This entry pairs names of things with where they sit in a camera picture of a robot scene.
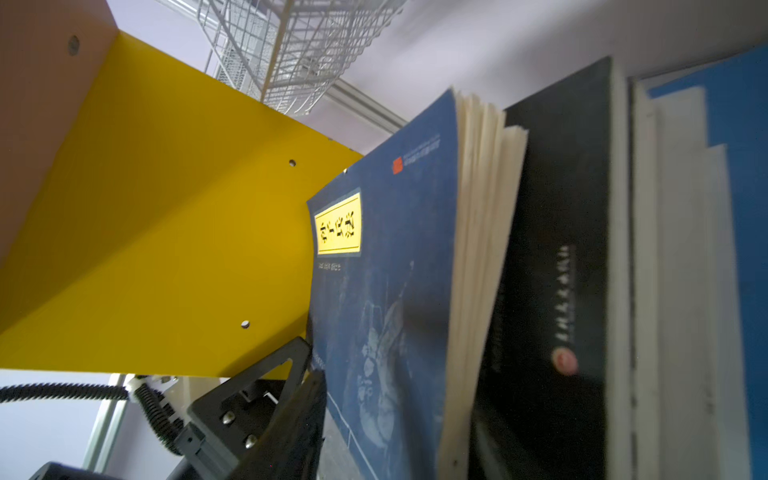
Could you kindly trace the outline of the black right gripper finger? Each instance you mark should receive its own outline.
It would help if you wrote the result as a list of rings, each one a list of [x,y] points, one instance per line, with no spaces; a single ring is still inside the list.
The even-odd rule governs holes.
[[[313,371],[232,471],[232,479],[315,479],[323,446],[325,373]]]

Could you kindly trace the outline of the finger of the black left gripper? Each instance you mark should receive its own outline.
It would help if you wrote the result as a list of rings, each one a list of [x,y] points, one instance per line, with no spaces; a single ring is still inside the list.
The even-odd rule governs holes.
[[[193,401],[175,440],[183,461],[173,477],[227,478],[301,385],[310,359],[310,344],[296,337]]]

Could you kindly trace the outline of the blue book landscape cover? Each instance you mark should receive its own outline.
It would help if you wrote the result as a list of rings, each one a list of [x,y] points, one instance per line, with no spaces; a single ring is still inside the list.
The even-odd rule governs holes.
[[[463,479],[527,131],[448,90],[308,203],[328,410],[368,479]]]

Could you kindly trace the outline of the dark book white characters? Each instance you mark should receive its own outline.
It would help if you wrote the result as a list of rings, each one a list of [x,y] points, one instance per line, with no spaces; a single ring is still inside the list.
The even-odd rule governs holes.
[[[632,475],[629,116],[608,57],[507,109],[529,137],[472,412],[472,479]]]

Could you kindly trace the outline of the white book black text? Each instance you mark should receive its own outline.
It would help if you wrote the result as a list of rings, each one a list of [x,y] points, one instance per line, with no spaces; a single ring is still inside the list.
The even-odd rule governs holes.
[[[751,475],[728,148],[706,92],[633,100],[633,413],[639,479]]]

